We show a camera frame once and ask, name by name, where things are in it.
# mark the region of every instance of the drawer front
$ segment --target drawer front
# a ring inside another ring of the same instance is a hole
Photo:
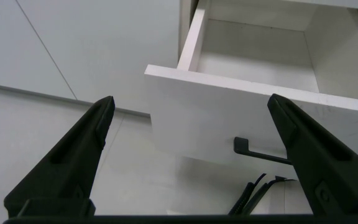
[[[267,108],[276,93],[358,153],[358,100],[153,65],[145,83],[155,145],[163,151],[296,178],[292,166],[233,151],[238,136],[251,151],[286,157]]]

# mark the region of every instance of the floor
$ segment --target floor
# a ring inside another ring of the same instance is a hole
[[[0,223],[4,197],[88,108],[0,90]],[[259,175],[158,151],[150,118],[115,112],[91,199],[97,215],[226,214]],[[256,213],[310,212],[299,189],[298,182],[275,186]],[[295,203],[284,203],[291,197]]]

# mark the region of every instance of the white drawer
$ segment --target white drawer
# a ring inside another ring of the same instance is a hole
[[[358,12],[286,1],[200,0],[177,69],[149,65],[157,149],[296,178],[267,108],[293,100],[358,153]]]

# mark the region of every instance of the black cable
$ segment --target black cable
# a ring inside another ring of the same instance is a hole
[[[262,178],[264,178],[265,176],[266,176],[266,174],[262,174],[262,175],[256,180],[256,182],[254,183],[254,185],[255,185],[255,186],[258,185],[259,182],[260,182],[260,180],[262,180]]]
[[[249,182],[242,192],[240,198],[237,200],[236,204],[230,209],[229,215],[238,215],[241,214],[242,209],[248,202],[249,198],[251,197],[252,192],[255,189],[255,186],[264,178],[266,174],[262,174],[256,182],[253,184],[252,182]]]
[[[265,183],[261,188],[255,193],[255,195],[249,200],[247,205],[242,209],[241,214],[243,215],[250,215],[251,212],[254,210],[256,205],[260,202],[262,197],[266,194],[266,192],[269,190],[269,188],[278,182],[284,182],[284,181],[291,181],[292,179],[278,179],[270,181],[269,183]]]

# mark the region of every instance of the cabinet door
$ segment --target cabinet door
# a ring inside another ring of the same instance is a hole
[[[15,0],[0,0],[0,86],[75,99]]]
[[[18,2],[79,100],[149,112],[143,72],[176,67],[179,0]]]

